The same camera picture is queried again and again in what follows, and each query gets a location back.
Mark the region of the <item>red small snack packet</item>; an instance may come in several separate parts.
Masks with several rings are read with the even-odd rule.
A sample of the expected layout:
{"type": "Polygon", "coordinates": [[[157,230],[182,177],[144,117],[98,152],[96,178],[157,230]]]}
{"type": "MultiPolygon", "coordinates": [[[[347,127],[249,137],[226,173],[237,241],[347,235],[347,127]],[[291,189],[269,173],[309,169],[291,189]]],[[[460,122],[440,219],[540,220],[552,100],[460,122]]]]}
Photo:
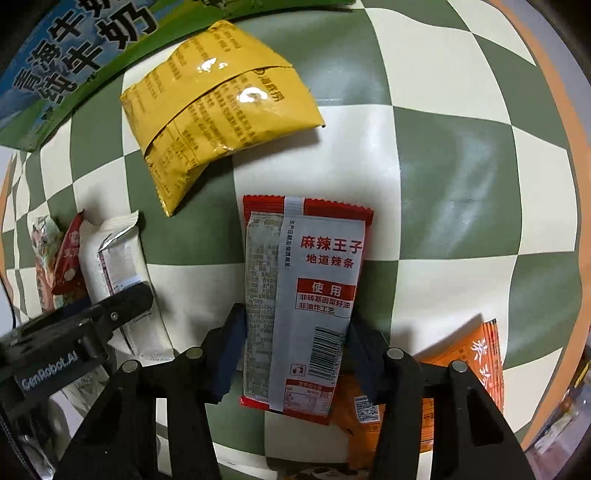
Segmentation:
{"type": "Polygon", "coordinates": [[[66,231],[54,268],[53,295],[72,295],[76,298],[87,295],[79,261],[80,227],[84,211],[75,215],[66,231]]]}

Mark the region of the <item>red white spicy strip packet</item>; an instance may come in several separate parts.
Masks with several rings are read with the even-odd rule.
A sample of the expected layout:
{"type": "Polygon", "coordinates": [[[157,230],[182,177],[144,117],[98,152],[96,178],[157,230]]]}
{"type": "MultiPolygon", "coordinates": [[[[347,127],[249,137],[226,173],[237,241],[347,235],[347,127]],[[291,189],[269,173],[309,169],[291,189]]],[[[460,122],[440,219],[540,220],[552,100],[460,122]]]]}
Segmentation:
{"type": "Polygon", "coordinates": [[[247,194],[242,404],[328,424],[372,209],[247,194]]]}

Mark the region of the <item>yellow Haidilao snack packet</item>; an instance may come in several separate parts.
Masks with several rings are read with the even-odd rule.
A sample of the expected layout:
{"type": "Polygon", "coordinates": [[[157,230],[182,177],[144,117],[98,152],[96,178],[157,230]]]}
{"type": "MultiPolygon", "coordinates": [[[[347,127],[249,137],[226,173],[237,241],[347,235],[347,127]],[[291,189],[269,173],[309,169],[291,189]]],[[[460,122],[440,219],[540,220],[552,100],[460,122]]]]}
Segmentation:
{"type": "Polygon", "coordinates": [[[294,66],[228,21],[182,42],[120,101],[166,216],[212,162],[325,124],[294,66]]]}

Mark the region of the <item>white foil snack bar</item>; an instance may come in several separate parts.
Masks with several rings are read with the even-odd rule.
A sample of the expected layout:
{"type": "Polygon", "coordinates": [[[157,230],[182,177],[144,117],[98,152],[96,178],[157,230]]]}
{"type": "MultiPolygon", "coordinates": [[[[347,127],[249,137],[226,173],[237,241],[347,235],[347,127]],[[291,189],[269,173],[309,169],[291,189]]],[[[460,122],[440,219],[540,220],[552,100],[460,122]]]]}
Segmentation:
{"type": "MultiPolygon", "coordinates": [[[[139,235],[137,211],[96,226],[84,220],[79,229],[78,259],[90,300],[97,303],[134,284],[150,281],[139,235]]],[[[148,364],[173,358],[173,347],[159,307],[118,329],[109,344],[148,364]]]]}

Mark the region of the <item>orange snack packet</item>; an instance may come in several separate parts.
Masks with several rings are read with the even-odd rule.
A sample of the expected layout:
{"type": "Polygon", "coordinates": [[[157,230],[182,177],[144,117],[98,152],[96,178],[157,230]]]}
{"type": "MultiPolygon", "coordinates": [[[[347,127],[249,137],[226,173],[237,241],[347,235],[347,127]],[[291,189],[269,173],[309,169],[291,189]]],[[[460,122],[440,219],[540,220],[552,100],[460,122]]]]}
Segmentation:
{"type": "Polygon", "coordinates": [[[348,463],[373,479],[414,479],[433,454],[433,479],[499,479],[520,454],[505,421],[496,321],[476,321],[438,356],[419,362],[387,346],[361,319],[346,335],[346,370],[332,422],[348,463]]]}

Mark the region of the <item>green white candy wrapper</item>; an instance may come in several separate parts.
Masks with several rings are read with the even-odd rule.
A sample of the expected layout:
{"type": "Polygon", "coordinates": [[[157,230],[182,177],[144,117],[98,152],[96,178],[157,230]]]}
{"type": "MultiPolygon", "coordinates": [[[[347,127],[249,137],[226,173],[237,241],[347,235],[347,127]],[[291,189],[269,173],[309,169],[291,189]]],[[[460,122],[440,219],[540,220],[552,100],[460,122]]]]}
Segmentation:
{"type": "Polygon", "coordinates": [[[51,216],[37,217],[31,227],[38,296],[43,313],[54,310],[54,268],[63,234],[51,216]]]}

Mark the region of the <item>open cardboard milk box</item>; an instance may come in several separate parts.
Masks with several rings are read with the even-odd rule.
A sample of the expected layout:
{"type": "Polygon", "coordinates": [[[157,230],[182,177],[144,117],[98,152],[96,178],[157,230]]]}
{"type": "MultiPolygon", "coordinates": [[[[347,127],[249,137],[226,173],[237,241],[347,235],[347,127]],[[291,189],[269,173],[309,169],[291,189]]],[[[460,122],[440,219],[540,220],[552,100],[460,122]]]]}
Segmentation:
{"type": "Polygon", "coordinates": [[[142,57],[211,26],[314,1],[61,1],[1,75],[1,143],[34,151],[95,90],[142,57]]]}

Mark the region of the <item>green white checkered table mat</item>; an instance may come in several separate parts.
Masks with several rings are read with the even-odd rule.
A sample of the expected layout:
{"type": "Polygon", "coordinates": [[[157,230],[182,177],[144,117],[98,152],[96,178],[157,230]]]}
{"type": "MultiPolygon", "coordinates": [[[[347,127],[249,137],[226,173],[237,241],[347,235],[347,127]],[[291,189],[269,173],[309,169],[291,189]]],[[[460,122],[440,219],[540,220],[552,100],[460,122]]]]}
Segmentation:
{"type": "Polygon", "coordinates": [[[588,104],[567,96],[539,14],[523,1],[360,1],[242,22],[290,61],[325,127],[209,166],[163,213],[120,94],[162,50],[93,95],[38,151],[16,153],[2,226],[14,311],[37,316],[28,230],[139,212],[173,347],[201,342],[242,301],[242,197],[290,195],[375,213],[358,300],[419,353],[476,316],[499,327],[504,412],[530,440],[590,323],[588,104]]]}

